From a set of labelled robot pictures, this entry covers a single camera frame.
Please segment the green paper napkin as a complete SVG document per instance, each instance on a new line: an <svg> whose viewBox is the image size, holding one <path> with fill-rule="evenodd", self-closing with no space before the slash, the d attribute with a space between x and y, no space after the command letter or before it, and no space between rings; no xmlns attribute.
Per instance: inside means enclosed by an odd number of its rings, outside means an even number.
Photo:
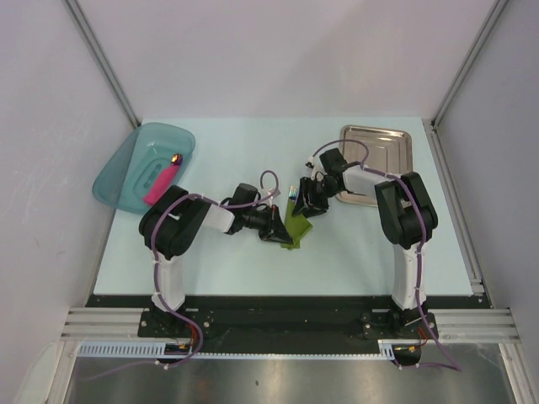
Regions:
<svg viewBox="0 0 539 404"><path fill-rule="evenodd" d="M292 215L293 208L294 201L292 199L288 199L284 224L286 230L292 238L292 244L280 244L282 248L288 250L299 249L301 246L301 239L304 238L312 229L311 222L305 218L304 215Z"/></svg>

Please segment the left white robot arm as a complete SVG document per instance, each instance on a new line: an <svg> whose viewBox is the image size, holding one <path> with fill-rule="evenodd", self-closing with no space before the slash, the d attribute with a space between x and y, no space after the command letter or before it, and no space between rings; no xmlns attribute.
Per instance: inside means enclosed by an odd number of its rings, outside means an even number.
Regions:
<svg viewBox="0 0 539 404"><path fill-rule="evenodd" d="M178 311L185 302L183 271L175 261L187 252L202 227L229 236L247 228L263 242L293 243L278 206L253 185L240 183L220 205L196 198L179 186L170 187L139 224L139 233L154 257L152 303L161 310L156 324L170 337L186 326L185 314Z"/></svg>

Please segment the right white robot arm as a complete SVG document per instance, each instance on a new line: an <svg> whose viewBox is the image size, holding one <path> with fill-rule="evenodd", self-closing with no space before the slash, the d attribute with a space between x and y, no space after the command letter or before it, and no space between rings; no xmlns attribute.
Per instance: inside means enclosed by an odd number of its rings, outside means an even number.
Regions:
<svg viewBox="0 0 539 404"><path fill-rule="evenodd" d="M398 311L388 317L390 331L407 338L419 327L412 311L426 300L423 286L424 250L438 226L435 207L420 175L385 173L363 162L346 162L337 148L307 160L311 174L300 179L293 197L294 216L322 215L329 200L347 192L376 201L383 234L393 245L394 284L392 301Z"/></svg>

